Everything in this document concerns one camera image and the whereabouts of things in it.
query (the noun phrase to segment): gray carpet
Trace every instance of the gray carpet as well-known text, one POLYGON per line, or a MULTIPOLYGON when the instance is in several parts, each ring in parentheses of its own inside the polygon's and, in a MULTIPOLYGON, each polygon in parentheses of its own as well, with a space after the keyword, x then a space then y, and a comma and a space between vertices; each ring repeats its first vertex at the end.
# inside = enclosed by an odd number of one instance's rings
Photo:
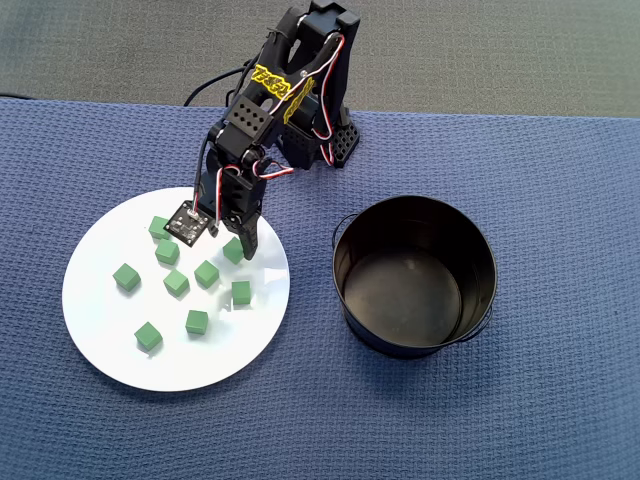
MULTIPOLYGON (((180 104, 300 0, 0 0, 0 91, 180 104)), ((640 116, 637 0, 346 0, 360 110, 640 116)), ((220 105, 232 80, 199 98, 220 105)))

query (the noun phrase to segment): cable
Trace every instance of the cable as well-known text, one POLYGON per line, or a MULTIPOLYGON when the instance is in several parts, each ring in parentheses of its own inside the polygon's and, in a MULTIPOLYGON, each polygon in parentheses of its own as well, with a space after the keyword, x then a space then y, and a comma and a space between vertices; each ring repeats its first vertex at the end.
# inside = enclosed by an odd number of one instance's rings
POLYGON ((326 137, 321 135, 320 132, 318 132, 315 128, 312 128, 311 130, 313 131, 313 133, 316 134, 316 137, 318 137, 320 140, 329 140, 331 138, 331 136, 333 135, 333 128, 331 127, 331 121, 329 120, 329 114, 327 113, 327 107, 324 104, 324 96, 327 90, 327 80, 329 79, 329 77, 331 76, 331 73, 333 72, 333 67, 335 67, 335 64, 338 60, 338 55, 340 54, 340 51, 342 50, 342 47, 344 46, 344 37, 342 37, 342 40, 340 41, 340 45, 338 45, 338 48, 336 49, 336 52, 334 54, 333 61, 331 62, 331 66, 329 67, 329 71, 327 72, 327 74, 324 76, 324 80, 322 81, 322 90, 320 91, 320 106, 322 108, 322 114, 324 115, 324 121, 327 125, 327 131, 329 132, 329 135, 327 135, 326 137))
POLYGON ((235 89, 231 89, 227 92, 227 95, 224 97, 224 106, 229 107, 229 103, 231 102, 231 94, 235 92, 235 89))
POLYGON ((271 165, 278 165, 278 167, 280 167, 280 170, 277 172, 273 172, 273 173, 267 173, 267 174, 263 174, 263 175, 259 175, 256 167, 258 166, 258 162, 254 162, 253 167, 251 168, 253 170, 253 174, 258 177, 261 178, 262 180, 271 180, 272 178, 278 178, 281 177, 283 175, 289 175, 291 173, 293 173, 293 168, 291 167, 285 167, 283 165, 281 165, 280 163, 276 162, 275 160, 271 160, 271 164, 269 165, 269 167, 271 165))
POLYGON ((213 85, 216 82, 219 82, 220 80, 223 80, 223 79, 225 79, 227 77, 230 77, 231 75, 235 75, 236 73, 244 72, 246 70, 246 68, 247 67, 244 67, 244 66, 243 67, 234 68, 233 70, 229 70, 228 72, 224 72, 224 73, 218 75, 217 77, 212 78, 208 82, 203 83, 198 88, 196 88, 191 93, 191 95, 189 95, 189 98, 187 98, 187 101, 184 102, 184 106, 188 107, 189 104, 193 101, 193 99, 196 98, 196 95, 198 95, 205 88, 213 85))
POLYGON ((295 84, 294 87, 291 87, 287 93, 280 99, 280 101, 276 104, 275 107, 273 107, 271 109, 271 111, 269 112, 269 115, 273 115, 276 110, 278 110, 278 108, 280 108, 280 106, 287 100, 289 100, 289 97, 298 89, 300 88, 300 85, 302 85, 304 83, 304 81, 313 76, 313 75, 317 75, 318 73, 320 73, 321 71, 323 71, 325 68, 327 68, 329 65, 331 65, 331 63, 333 63, 333 61, 337 58, 338 54, 340 53, 340 50, 342 49, 342 45, 344 45, 344 37, 342 35, 340 35, 340 38, 342 39, 340 42, 340 45, 338 46, 338 48, 336 49, 335 52, 333 52, 333 55, 331 56, 331 58, 329 60, 327 60, 320 68, 318 68, 317 70, 314 70, 311 73, 307 73, 306 75, 304 75, 300 81, 298 83, 295 84))
POLYGON ((222 171, 227 169, 233 169, 238 175, 240 175, 240 168, 235 165, 227 165, 220 167, 216 175, 216 227, 220 225, 220 204, 222 203, 222 171))
POLYGON ((26 97, 24 95, 18 95, 16 93, 5 93, 5 92, 0 93, 0 97, 17 98, 18 100, 35 100, 35 98, 33 97, 26 97))
MULTIPOLYGON (((315 128, 311 129, 311 131, 315 134, 315 136, 318 137, 320 140, 330 140, 331 137, 333 136, 333 127, 331 126, 331 121, 329 119, 329 113, 327 112, 327 107, 324 104, 324 96, 327 90, 327 81, 329 80, 329 77, 333 72, 333 68, 335 67, 336 62, 338 61, 338 55, 340 54, 340 51, 344 46, 344 42, 345 42, 344 37, 342 37, 342 40, 340 41, 340 45, 338 45, 338 48, 336 49, 336 52, 333 56, 333 61, 331 62, 329 71, 324 76, 324 80, 322 81, 322 89, 320 90, 320 107, 322 109, 322 115, 324 116, 324 122, 327 125, 328 134, 324 136, 320 132, 318 132, 315 128)), ((322 153, 322 157, 324 158, 325 162, 327 162, 327 164, 330 167, 332 167, 333 164, 335 163, 335 160, 333 157, 333 146, 331 144, 331 141, 329 141, 329 155, 327 155, 327 152, 324 149, 324 145, 320 145, 320 152, 322 153)))
POLYGON ((207 135, 202 141, 200 153, 198 154, 198 169, 196 170, 196 180, 193 183, 193 205, 191 206, 194 213, 198 212, 198 190, 200 189, 200 177, 202 176, 202 161, 204 159, 204 151, 207 148, 208 141, 209 136, 207 135))
POLYGON ((244 70, 242 71, 242 75, 240 75, 240 79, 238 80, 238 83, 236 85, 236 88, 233 90, 232 101, 234 98, 238 96, 238 93, 240 92, 240 89, 244 84, 244 79, 247 78, 247 74, 249 73, 249 70, 255 67, 256 63, 258 63, 258 58, 260 58, 261 53, 262 53, 262 49, 260 49, 260 53, 258 53, 255 57, 253 57, 253 59, 251 59, 251 61, 245 65, 244 70))

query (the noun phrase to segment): yellow label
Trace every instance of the yellow label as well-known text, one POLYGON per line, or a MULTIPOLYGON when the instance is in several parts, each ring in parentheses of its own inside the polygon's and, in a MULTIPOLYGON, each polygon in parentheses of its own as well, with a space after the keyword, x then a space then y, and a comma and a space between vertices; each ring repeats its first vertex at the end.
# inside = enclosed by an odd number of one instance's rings
POLYGON ((313 81, 313 78, 309 77, 309 80, 307 80, 307 83, 305 83, 304 87, 302 87, 302 91, 298 94, 296 98, 293 99, 293 102, 291 102, 291 105, 289 105, 289 108, 287 108, 287 111, 284 112, 285 125, 289 122, 291 115, 293 115, 294 112, 298 109, 298 107, 302 103, 302 99, 307 96, 307 94, 311 91, 315 83, 316 82, 313 81))
POLYGON ((267 67, 263 67, 260 64, 256 65, 256 70, 253 72, 253 75, 251 75, 251 80, 267 87, 267 90, 280 100, 282 100, 291 89, 289 82, 278 75, 274 75, 267 67))

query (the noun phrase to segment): bucket handle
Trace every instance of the bucket handle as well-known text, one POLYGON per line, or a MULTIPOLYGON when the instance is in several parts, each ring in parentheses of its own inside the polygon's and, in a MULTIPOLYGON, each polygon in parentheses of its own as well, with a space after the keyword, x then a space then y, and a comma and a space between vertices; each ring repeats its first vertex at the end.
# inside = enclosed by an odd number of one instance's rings
POLYGON ((458 340, 458 342, 464 343, 464 342, 468 342, 469 340, 471 340, 473 338, 476 338, 476 336, 479 335, 480 332, 482 332, 482 330, 487 328, 487 325, 489 325, 489 321, 491 321, 492 318, 493 318, 493 305, 491 305, 489 307, 489 311, 484 316, 484 318, 481 320, 480 324, 475 328, 475 330, 472 330, 471 332, 467 333, 466 335, 463 335, 458 340))
POLYGON ((333 236, 331 237, 331 248, 333 250, 336 249, 336 235, 338 235, 338 229, 342 226, 342 224, 344 222, 347 221, 347 219, 351 218, 351 217, 355 217, 357 216, 357 213, 351 213, 349 215, 347 215, 346 217, 344 217, 342 220, 340 220, 340 222, 338 223, 338 225, 336 225, 336 228, 333 230, 333 236))

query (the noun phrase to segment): blue mat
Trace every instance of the blue mat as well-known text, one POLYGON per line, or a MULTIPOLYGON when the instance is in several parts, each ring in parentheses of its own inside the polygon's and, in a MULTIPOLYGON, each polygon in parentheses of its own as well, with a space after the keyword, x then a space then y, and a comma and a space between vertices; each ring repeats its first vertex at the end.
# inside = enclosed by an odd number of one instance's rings
POLYGON ((255 362, 181 394, 86 362, 60 302, 74 247, 190 185, 220 112, 0 102, 2 478, 638 478, 639 120, 354 113, 347 168, 267 189, 292 288, 255 362), (500 277, 489 327, 418 361, 357 341, 331 276, 337 222, 406 193, 473 219, 500 277))

